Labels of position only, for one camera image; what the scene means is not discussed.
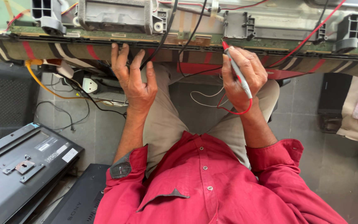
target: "red stripe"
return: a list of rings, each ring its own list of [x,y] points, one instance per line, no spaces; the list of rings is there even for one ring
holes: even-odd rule
[[[205,59],[204,59],[204,64],[209,64],[209,61],[211,61],[212,58],[212,52],[207,52]]]
[[[92,58],[96,60],[100,60],[100,58],[96,55],[95,51],[93,50],[93,45],[87,45],[86,48],[88,49],[88,53],[92,56]]]
[[[319,62],[309,71],[309,73],[315,72],[317,69],[319,69],[325,62],[325,59],[320,59]]]
[[[28,41],[22,41],[22,44],[24,49],[26,50],[27,57],[29,57],[30,59],[36,59]]]
[[[263,58],[261,59],[261,64],[264,65],[267,62],[267,59],[269,59],[269,55],[263,56]]]
[[[152,55],[154,53],[154,49],[151,49],[151,48],[147,49],[147,53],[149,55]],[[156,60],[156,57],[153,57],[150,61],[155,61],[155,60]]]

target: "circuit board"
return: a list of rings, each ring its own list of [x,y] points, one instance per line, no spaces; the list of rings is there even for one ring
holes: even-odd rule
[[[39,40],[51,39],[54,37],[48,36],[39,27],[26,27],[26,26],[12,26],[10,32],[20,36],[31,36],[38,37]],[[166,48],[169,48],[169,44],[172,45],[181,45],[185,44],[187,39],[185,36],[188,36],[188,32],[177,32],[172,33],[171,37],[168,38],[165,44],[168,44]],[[74,42],[74,43],[83,43],[86,39],[89,41],[99,41],[100,45],[107,45],[113,41],[135,41],[135,42],[150,42],[150,43],[159,43],[161,36],[146,35],[141,33],[118,33],[118,32],[103,32],[103,31],[85,31],[80,29],[67,29],[67,34],[65,35],[67,39],[56,39],[55,42]],[[189,49],[196,50],[202,49],[203,51],[216,51],[214,47],[221,47],[222,36],[218,34],[208,34],[208,33],[198,33],[191,40],[191,46]],[[290,41],[290,40],[274,40],[274,39],[259,39],[255,38],[251,41],[246,40],[227,40],[229,44],[235,46],[241,46],[243,48],[249,49],[265,49],[265,50],[277,50],[277,51],[288,51],[294,49],[299,45],[299,41]],[[306,44],[303,47],[303,51],[306,52],[316,52],[330,54],[332,51],[334,43],[326,42],[319,45],[313,45],[311,43]],[[358,54],[358,48],[353,50],[351,54]]]

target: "man's left hand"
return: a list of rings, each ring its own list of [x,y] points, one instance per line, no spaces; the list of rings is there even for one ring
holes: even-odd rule
[[[147,115],[157,94],[156,73],[153,69],[153,63],[151,61],[147,63],[147,83],[143,83],[139,68],[145,54],[144,50],[139,51],[128,69],[126,64],[129,46],[124,43],[120,51],[118,48],[116,43],[111,45],[111,68],[128,98],[127,111]]]

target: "man's right hand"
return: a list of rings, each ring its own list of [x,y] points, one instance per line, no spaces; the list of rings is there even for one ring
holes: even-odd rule
[[[265,68],[255,53],[232,46],[229,48],[229,52],[247,80],[251,94],[255,98],[258,91],[267,81]],[[229,57],[225,54],[223,55],[222,77],[227,98],[238,112],[245,111],[248,108],[249,99],[240,82],[234,78],[235,74],[231,69]]]

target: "sony logo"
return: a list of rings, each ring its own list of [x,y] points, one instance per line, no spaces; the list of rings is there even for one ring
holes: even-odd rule
[[[77,213],[77,210],[80,208],[81,203],[78,202],[74,210],[70,213],[70,216],[67,218],[68,221],[73,219],[73,216]]]

